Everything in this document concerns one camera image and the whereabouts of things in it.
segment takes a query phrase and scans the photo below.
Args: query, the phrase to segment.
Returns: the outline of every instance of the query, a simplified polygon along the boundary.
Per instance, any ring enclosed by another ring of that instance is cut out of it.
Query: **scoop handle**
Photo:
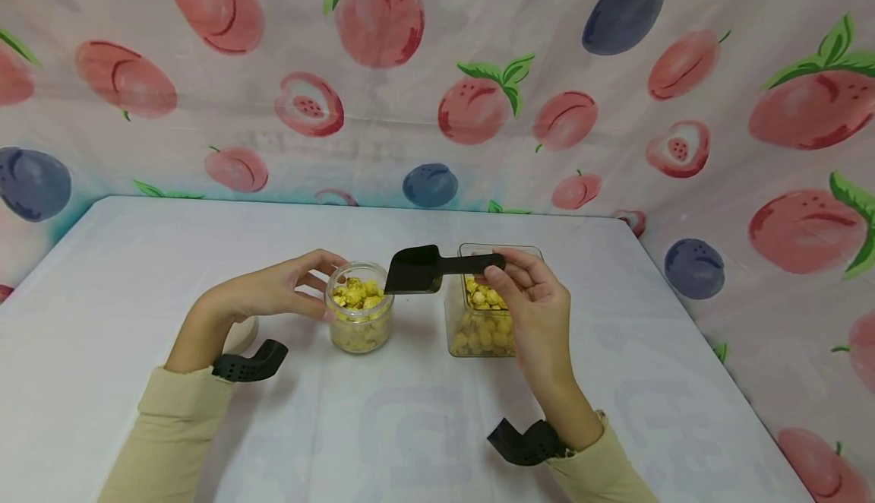
[[[459,256],[455,258],[441,258],[437,263],[439,274],[483,274],[485,268],[495,266],[505,268],[505,260],[502,255],[479,255]]]

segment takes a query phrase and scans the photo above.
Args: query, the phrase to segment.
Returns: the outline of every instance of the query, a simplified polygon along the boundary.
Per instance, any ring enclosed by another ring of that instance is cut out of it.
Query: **person's left hand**
[[[348,263],[339,255],[327,250],[314,250],[306,255],[284,261],[226,280],[204,294],[199,302],[212,309],[214,315],[240,323],[252,315],[278,315],[297,313],[315,320],[329,321],[328,312],[321,298],[295,290],[309,286],[320,294],[326,291],[326,282],[311,271],[332,275]]]
[[[213,364],[231,326],[252,315],[297,313],[316,320],[332,320],[322,300],[297,289],[309,286],[324,293],[326,282],[311,272],[330,276],[346,263],[340,256],[319,249],[213,286],[191,307],[169,352],[165,370],[185,374]]]

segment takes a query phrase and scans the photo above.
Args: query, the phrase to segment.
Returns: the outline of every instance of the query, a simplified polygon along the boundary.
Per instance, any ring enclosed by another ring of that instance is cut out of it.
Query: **beige long-sleeve shirt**
[[[189,503],[207,450],[231,401],[234,384],[211,375],[152,372],[140,415],[116,459],[99,503]],[[548,459],[574,503],[658,503],[635,473],[607,418],[596,444]]]

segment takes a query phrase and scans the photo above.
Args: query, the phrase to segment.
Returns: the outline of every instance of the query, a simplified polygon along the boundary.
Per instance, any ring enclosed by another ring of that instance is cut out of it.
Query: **fruit-patterned fabric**
[[[0,300],[113,194],[621,217],[873,501],[875,0],[0,2]]]

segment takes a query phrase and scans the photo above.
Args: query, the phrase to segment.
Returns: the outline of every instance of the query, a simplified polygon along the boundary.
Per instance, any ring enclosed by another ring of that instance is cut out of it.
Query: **black scoop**
[[[459,256],[442,258],[438,245],[415,246],[398,251],[392,257],[386,277],[386,294],[434,294],[440,290],[444,275],[483,274],[485,268],[504,269],[502,255]]]

